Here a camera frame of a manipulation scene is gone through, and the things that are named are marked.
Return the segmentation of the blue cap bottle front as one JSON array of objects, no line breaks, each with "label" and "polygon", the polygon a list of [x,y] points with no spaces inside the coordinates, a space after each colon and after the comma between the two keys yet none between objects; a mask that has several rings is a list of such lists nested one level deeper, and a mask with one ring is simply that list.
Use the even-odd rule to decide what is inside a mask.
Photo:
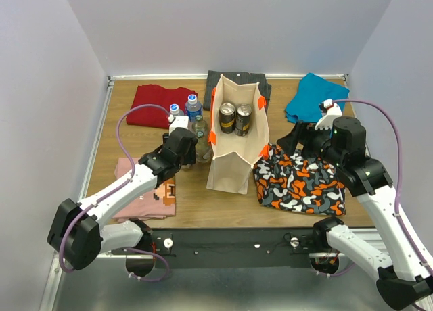
[{"label": "blue cap bottle front", "polygon": [[198,100],[197,95],[188,95],[187,102],[185,104],[185,112],[189,117],[190,122],[194,122],[196,120],[196,116],[202,115],[202,104]]}]

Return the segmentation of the blue cap water bottle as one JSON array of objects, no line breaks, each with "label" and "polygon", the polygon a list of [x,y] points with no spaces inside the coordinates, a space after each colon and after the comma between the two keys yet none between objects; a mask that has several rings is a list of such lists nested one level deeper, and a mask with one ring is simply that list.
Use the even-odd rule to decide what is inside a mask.
[{"label": "blue cap water bottle", "polygon": [[174,117],[185,115],[183,110],[176,103],[170,105],[170,114]]}]

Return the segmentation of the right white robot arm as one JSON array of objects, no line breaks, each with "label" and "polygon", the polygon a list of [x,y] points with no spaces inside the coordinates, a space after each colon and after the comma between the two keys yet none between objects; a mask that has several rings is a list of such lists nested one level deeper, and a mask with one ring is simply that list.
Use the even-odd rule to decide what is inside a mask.
[{"label": "right white robot arm", "polygon": [[382,299],[402,310],[432,295],[432,275],[406,238],[396,210],[396,189],[384,165],[366,154],[366,130],[358,119],[337,117],[331,126],[297,122],[277,140],[283,152],[302,145],[304,157],[321,158],[336,168],[336,178],[365,208],[382,238],[383,254],[354,234],[335,216],[313,225],[311,243],[321,252],[333,248],[350,258],[375,281]]}]

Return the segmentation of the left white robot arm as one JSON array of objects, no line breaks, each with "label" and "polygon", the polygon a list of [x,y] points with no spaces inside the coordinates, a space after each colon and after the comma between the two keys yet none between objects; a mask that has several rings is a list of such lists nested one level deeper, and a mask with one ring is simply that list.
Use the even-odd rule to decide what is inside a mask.
[{"label": "left white robot arm", "polygon": [[142,156],[111,185],[78,203],[64,200],[56,210],[47,237],[48,244],[58,252],[61,269],[81,270],[100,253],[111,250],[145,252],[150,237],[142,225],[136,221],[109,221],[141,194],[174,177],[197,142],[190,130],[176,128],[165,143]]}]

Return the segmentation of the beige canvas tote bag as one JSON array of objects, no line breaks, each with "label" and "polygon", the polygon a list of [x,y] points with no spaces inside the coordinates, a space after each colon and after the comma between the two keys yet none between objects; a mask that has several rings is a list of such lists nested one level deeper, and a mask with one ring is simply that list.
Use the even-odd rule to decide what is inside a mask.
[{"label": "beige canvas tote bag", "polygon": [[[259,159],[269,152],[267,100],[259,90],[259,82],[239,85],[221,75],[212,91],[208,142],[213,151],[207,189],[247,194],[248,179]],[[240,136],[224,133],[219,122],[220,107],[247,104],[252,108],[249,131]]]}]

